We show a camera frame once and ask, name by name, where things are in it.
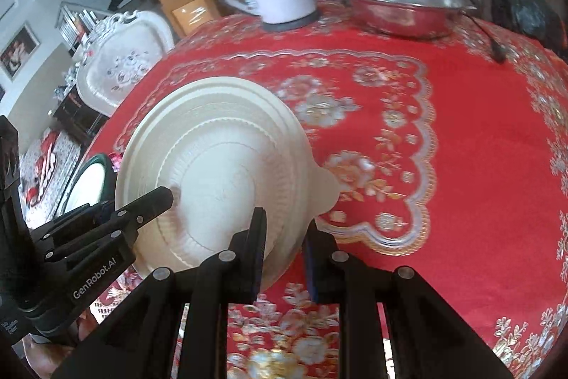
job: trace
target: black cable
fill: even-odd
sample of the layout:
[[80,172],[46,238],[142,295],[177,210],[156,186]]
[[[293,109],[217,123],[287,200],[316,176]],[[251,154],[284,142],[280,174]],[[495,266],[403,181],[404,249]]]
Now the black cable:
[[491,43],[491,57],[495,60],[499,65],[502,65],[507,60],[507,49],[501,45],[497,40],[483,27],[481,26],[474,17],[464,13],[464,15],[469,18],[475,26],[477,26],[481,31],[489,38],[489,42]]

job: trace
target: screw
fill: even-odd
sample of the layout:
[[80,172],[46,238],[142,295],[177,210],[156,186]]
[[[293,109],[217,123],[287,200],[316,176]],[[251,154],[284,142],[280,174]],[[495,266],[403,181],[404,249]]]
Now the screw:
[[343,250],[337,250],[334,251],[333,254],[331,254],[331,259],[333,260],[333,262],[347,262],[348,258],[349,254],[347,254]]
[[398,269],[398,275],[405,280],[411,280],[414,276],[414,270],[410,267],[401,267]]
[[237,257],[237,254],[228,249],[219,253],[219,260],[221,262],[231,262],[235,259],[235,257]]
[[155,280],[162,281],[170,276],[170,269],[166,267],[157,268],[152,272],[152,276]]

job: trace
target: round table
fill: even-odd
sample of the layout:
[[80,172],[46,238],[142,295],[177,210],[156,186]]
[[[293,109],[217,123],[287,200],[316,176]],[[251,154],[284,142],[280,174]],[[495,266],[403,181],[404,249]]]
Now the round table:
[[[320,8],[318,22],[283,33],[243,15],[205,24],[132,90],[87,157],[119,157],[148,111],[189,82],[257,82],[341,183],[319,228],[371,266],[415,268],[529,377],[567,316],[568,67],[486,24],[508,46],[498,65],[467,18],[418,42],[364,31],[334,2]],[[337,377],[337,307],[310,301],[302,265],[300,253],[254,305],[229,307],[229,377]]]

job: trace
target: framed picture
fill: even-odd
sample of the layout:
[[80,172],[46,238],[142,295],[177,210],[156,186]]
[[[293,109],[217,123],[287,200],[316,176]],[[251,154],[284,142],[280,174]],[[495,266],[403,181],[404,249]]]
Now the framed picture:
[[13,37],[10,43],[2,49],[0,62],[2,68],[13,79],[19,69],[25,65],[29,56],[39,46],[38,40],[33,35],[28,25],[23,25],[22,29]]

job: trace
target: stacked plates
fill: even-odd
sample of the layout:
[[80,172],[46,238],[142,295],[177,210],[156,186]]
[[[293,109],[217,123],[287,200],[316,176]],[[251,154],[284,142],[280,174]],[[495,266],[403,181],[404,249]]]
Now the stacked plates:
[[314,162],[294,114],[265,88],[233,77],[186,85],[158,103],[124,153],[116,207],[158,186],[174,205],[140,230],[136,269],[181,271],[228,247],[266,210],[262,287],[286,270],[310,220],[333,207],[335,177]]

